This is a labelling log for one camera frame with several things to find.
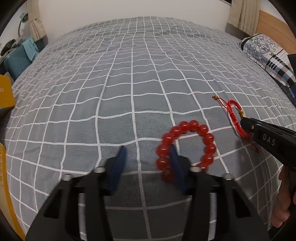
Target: patterned pillowcase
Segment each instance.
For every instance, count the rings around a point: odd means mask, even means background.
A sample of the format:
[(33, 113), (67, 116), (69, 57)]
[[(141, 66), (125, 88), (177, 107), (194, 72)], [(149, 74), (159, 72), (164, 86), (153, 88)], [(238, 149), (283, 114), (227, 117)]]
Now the patterned pillowcase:
[(288, 53), (264, 34), (243, 39), (239, 46), (250, 59), (264, 69), (296, 105), (296, 78)]

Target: gray bedsheet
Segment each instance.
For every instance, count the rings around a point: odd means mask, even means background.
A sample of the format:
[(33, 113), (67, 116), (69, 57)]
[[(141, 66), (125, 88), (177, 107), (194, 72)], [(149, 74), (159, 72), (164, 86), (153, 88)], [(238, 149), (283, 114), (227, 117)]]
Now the gray bedsheet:
[[(215, 136), (209, 173), (232, 173), (268, 228), (281, 164), (241, 140), (211, 96), (237, 100), (247, 117), (293, 130), (296, 110), (238, 42), (191, 22), (141, 17), (89, 25), (46, 46), (14, 83), (16, 107), (2, 129), (24, 231), (63, 174), (86, 174), (125, 145), (125, 173), (106, 198), (113, 237), (181, 240), (190, 197), (161, 180), (155, 150), (173, 125), (192, 119)], [(204, 153), (196, 133), (176, 146), (192, 163)], [(215, 209), (211, 237), (214, 227)], [(85, 239), (82, 217), (80, 231)]]

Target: white wall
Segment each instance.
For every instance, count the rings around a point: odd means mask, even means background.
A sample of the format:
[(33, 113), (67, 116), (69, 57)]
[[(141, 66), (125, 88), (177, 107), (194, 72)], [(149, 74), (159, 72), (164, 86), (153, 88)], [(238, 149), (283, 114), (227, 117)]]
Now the white wall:
[[(11, 18), (3, 33), (0, 36), (1, 47), (12, 39), (18, 38), (17, 29), (20, 23), (20, 15), (22, 12), (27, 12), (25, 4), (23, 4), (15, 13), (15, 15)], [(22, 37), (30, 37), (30, 27), (29, 23), (22, 23), (20, 26), (20, 35)]]
[(75, 28), (117, 18), (175, 17), (224, 31), (230, 5), (220, 0), (39, 0), (48, 42)]
[(260, 9), (271, 15), (277, 17), (278, 19), (282, 20), (284, 23), (286, 22), (284, 18), (280, 15), (278, 10), (272, 5), (272, 3), (268, 0), (260, 0)]

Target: curtain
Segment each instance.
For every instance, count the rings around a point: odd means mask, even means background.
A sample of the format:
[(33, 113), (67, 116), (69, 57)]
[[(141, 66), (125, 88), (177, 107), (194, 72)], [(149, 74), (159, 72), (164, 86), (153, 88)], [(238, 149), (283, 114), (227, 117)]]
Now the curtain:
[(40, 20), (38, 0), (27, 0), (26, 7), (29, 14), (31, 35), (36, 42), (46, 36), (46, 31)]
[(232, 0), (228, 23), (254, 35), (258, 25), (260, 0)]

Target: human hand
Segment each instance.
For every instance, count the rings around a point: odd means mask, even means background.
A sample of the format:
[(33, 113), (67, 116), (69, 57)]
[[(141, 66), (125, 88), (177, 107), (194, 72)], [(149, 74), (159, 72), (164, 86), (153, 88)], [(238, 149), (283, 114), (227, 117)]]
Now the human hand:
[[(283, 166), (279, 174), (281, 186), (271, 214), (271, 223), (276, 228), (279, 228), (290, 216), (290, 211), (288, 210), (291, 204), (291, 197), (289, 193), (289, 174), (290, 172), (288, 168)], [(296, 205), (296, 193), (294, 194), (293, 202)]]

